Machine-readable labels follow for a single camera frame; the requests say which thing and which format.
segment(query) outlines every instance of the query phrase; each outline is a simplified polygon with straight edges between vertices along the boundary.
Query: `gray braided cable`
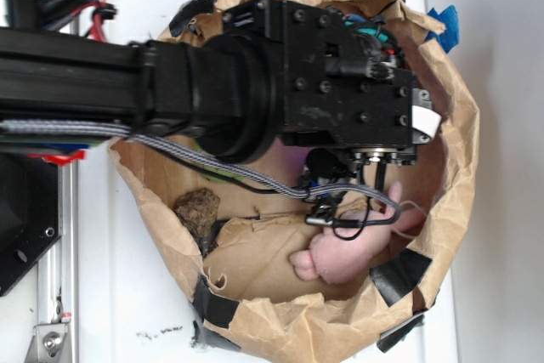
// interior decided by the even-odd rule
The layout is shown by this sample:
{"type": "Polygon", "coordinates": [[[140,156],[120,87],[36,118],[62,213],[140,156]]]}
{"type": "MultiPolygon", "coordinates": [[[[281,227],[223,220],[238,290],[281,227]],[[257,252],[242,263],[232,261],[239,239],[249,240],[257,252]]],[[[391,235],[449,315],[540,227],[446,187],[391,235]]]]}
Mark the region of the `gray braided cable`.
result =
{"type": "Polygon", "coordinates": [[[185,146],[176,144],[171,140],[158,136],[149,136],[143,134],[131,135],[131,129],[125,125],[102,122],[85,121],[61,121],[61,120],[4,120],[0,122],[0,129],[3,133],[25,134],[25,135],[77,135],[91,137],[120,137],[131,138],[136,142],[147,145],[153,149],[164,151],[170,155],[182,158],[187,161],[199,163],[203,166],[214,167],[218,170],[233,173],[242,176],[245,179],[256,181],[260,184],[276,190],[278,193],[294,199],[304,199],[308,196],[324,195],[338,191],[355,191],[362,195],[378,199],[383,204],[394,208],[397,214],[400,214],[400,206],[395,201],[389,199],[381,191],[372,189],[372,187],[363,184],[326,184],[312,187],[307,190],[294,189],[278,180],[265,174],[254,171],[241,165],[231,165],[223,163],[213,156],[208,156],[196,152],[185,146]]]}

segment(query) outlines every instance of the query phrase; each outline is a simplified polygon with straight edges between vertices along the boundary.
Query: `brown rock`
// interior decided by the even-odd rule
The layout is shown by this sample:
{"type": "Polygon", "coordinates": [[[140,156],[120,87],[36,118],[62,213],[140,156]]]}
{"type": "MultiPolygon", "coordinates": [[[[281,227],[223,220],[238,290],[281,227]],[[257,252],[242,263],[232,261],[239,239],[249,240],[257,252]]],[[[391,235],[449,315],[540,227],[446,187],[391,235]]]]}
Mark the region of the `brown rock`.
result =
{"type": "Polygon", "coordinates": [[[192,234],[205,237],[218,217],[219,202],[211,190],[201,189],[179,197],[173,210],[192,234]]]}

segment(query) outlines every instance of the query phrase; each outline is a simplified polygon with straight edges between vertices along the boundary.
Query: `white wall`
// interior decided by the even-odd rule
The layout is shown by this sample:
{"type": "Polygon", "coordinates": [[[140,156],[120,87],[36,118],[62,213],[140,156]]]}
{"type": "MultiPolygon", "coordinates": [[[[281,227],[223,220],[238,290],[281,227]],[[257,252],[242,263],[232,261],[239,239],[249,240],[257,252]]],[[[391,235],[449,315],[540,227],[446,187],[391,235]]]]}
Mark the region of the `white wall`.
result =
{"type": "Polygon", "coordinates": [[[455,4],[451,58],[482,114],[477,195],[453,266],[462,363],[544,361],[544,7],[542,0],[455,4]]]}

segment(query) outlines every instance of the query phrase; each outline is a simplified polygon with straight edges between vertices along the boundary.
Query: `pink stuffed toy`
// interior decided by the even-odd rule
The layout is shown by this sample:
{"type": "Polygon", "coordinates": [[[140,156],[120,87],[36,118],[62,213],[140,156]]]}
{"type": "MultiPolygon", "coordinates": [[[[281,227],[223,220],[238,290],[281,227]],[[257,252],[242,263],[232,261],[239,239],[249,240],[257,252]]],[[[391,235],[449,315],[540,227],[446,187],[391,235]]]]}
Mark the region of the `pink stuffed toy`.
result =
{"type": "MultiPolygon", "coordinates": [[[[393,201],[399,202],[402,185],[395,182],[389,189],[388,195],[393,201]]],[[[369,220],[390,218],[394,215],[392,207],[386,207],[385,213],[371,210],[369,220]]],[[[342,218],[362,220],[365,212],[346,212],[342,218]]],[[[391,233],[402,235],[413,227],[418,226],[425,216],[419,209],[402,212],[400,218],[391,225],[371,225],[352,241],[336,237],[332,228],[325,227],[323,232],[316,235],[309,244],[309,250],[295,252],[289,261],[295,267],[298,277],[304,281],[323,278],[327,284],[343,284],[353,280],[357,274],[365,270],[372,258],[378,255],[391,239],[391,233]]],[[[340,236],[351,236],[357,230],[337,229],[340,236]]]]}

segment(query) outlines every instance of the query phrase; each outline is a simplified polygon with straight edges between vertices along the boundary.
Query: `brown paper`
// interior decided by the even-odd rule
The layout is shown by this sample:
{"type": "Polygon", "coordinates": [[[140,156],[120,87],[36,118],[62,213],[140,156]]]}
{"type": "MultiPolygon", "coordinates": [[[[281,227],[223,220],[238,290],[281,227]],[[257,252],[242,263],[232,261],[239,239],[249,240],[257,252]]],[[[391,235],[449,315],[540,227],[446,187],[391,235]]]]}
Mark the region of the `brown paper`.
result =
{"type": "MultiPolygon", "coordinates": [[[[172,38],[166,29],[161,39],[201,45],[220,33],[220,11],[243,1],[218,0],[217,13],[196,17],[196,35],[184,32],[172,38]]],[[[418,286],[430,308],[467,230],[479,143],[479,111],[472,96],[442,48],[435,41],[423,42],[429,30],[445,28],[401,0],[294,1],[335,4],[367,17],[387,15],[388,29],[399,39],[408,64],[444,118],[439,136],[419,150],[416,166],[388,171],[388,181],[403,182],[403,200],[413,200],[430,211],[421,234],[408,246],[433,260],[418,286]]],[[[175,139],[191,144],[188,139],[175,139]]],[[[251,168],[294,184],[305,153],[276,142],[251,168]]],[[[366,273],[346,286],[303,282],[295,276],[288,255],[307,247],[319,232],[303,223],[301,214],[308,205],[206,180],[141,145],[118,142],[111,154],[187,298],[192,300],[199,274],[204,274],[217,294],[241,300],[228,329],[205,325],[241,346],[243,352],[274,362],[339,362],[412,317],[412,294],[388,307],[366,273]],[[205,260],[171,210],[179,196],[203,187],[221,198],[219,218],[232,218],[218,237],[218,248],[205,260]],[[240,219],[255,216],[260,216],[259,221],[240,219]]],[[[351,195],[349,200],[350,206],[361,207],[360,199],[351,195]]],[[[391,259],[406,244],[395,237],[373,264],[391,259]]]]}

